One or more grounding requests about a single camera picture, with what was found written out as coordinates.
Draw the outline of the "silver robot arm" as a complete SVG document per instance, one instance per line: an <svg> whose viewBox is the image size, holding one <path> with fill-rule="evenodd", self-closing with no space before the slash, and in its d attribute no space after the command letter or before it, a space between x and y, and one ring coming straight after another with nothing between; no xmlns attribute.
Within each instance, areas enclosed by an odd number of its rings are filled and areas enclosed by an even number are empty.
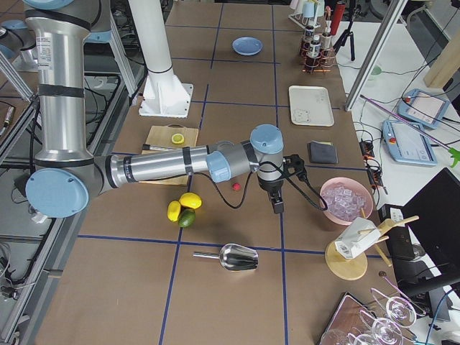
<svg viewBox="0 0 460 345"><path fill-rule="evenodd" d="M275 213L284 205L283 140L274 125L262 124L249 140L219 142L166 152L94 157L86 144L83 44L108 27L105 1L26 1L27 25L36 36L42 117L42 149L26 184L29 203L50 218L81 212L92 198L127 183L208 172L215 183L256 173Z"/></svg>

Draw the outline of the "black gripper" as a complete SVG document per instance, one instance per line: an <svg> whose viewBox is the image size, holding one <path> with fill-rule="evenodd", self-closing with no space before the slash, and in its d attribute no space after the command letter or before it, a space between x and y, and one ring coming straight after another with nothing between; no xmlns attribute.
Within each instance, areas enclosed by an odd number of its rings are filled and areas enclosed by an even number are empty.
<svg viewBox="0 0 460 345"><path fill-rule="evenodd" d="M281 191L283 184L282 173L276 167L261 167L257 171L259 186L269 193L272 201L272 208L275 214L284 212L284 202L280 196L276 196Z"/></svg>

